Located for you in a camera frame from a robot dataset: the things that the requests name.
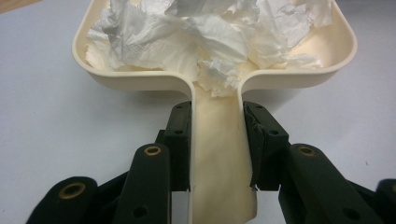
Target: cream plastic dustpan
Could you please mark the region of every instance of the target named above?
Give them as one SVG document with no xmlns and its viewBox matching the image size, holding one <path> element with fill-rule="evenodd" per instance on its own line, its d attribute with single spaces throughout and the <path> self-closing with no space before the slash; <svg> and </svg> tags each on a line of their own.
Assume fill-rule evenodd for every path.
<svg viewBox="0 0 396 224">
<path fill-rule="evenodd" d="M 232 97 L 211 98 L 181 74 L 167 71 L 107 72 L 85 61 L 86 34 L 100 19 L 108 0 L 92 0 L 73 42 L 73 56 L 97 82 L 125 91 L 181 91 L 192 101 L 191 193 L 188 223 L 246 223 L 256 215 L 256 194 L 249 186 L 250 155 L 243 117 L 242 93 L 250 90 L 306 88 L 332 77 L 349 63 L 356 37 L 332 1 L 332 25 L 311 31 L 295 49 L 319 56 L 316 70 L 254 70 Z"/>
</svg>

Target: white paper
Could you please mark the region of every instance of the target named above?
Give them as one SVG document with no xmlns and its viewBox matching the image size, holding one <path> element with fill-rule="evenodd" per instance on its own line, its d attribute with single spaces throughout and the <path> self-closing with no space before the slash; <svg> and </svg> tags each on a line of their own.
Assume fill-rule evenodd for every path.
<svg viewBox="0 0 396 224">
<path fill-rule="evenodd" d="M 100 70 L 176 72 L 227 96 L 247 59 L 260 69 L 322 67 L 290 52 L 312 26 L 331 22 L 331 0 L 110 0 L 87 33 L 86 59 Z"/>
</svg>

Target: white table surface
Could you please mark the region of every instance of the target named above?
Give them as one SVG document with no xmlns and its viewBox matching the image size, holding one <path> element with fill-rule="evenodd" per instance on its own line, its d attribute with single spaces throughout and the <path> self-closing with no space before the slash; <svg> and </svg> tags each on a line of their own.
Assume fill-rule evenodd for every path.
<svg viewBox="0 0 396 224">
<path fill-rule="evenodd" d="M 71 54 L 89 0 L 41 1 L 0 14 L 0 223 L 24 223 L 47 191 L 74 175 L 98 184 L 129 169 L 154 141 L 173 105 L 171 91 L 115 91 L 91 79 Z M 251 91 L 291 143 L 322 149 L 368 189 L 396 177 L 396 1 L 339 0 L 359 41 L 355 59 L 322 85 Z M 276 193 L 259 193 L 249 223 L 285 223 Z M 184 223 L 185 195 L 174 199 Z"/>
</svg>

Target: crumpled tissue paper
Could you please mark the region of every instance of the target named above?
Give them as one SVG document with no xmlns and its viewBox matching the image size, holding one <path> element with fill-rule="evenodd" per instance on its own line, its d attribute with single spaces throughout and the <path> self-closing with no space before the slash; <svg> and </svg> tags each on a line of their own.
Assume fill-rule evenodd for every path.
<svg viewBox="0 0 396 224">
<path fill-rule="evenodd" d="M 106 71 L 162 69 L 233 94 L 251 61 L 260 69 L 320 68 L 290 55 L 311 26 L 332 23 L 331 0 L 110 0 L 87 33 L 87 62 Z"/>
</svg>

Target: wooden surface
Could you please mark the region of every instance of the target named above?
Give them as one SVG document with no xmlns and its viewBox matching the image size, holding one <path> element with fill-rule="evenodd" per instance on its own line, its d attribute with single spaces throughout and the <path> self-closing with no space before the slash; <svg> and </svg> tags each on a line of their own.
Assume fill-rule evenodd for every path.
<svg viewBox="0 0 396 224">
<path fill-rule="evenodd" d="M 8 12 L 19 7 L 25 7 L 41 0 L 1 0 L 0 13 Z"/>
</svg>

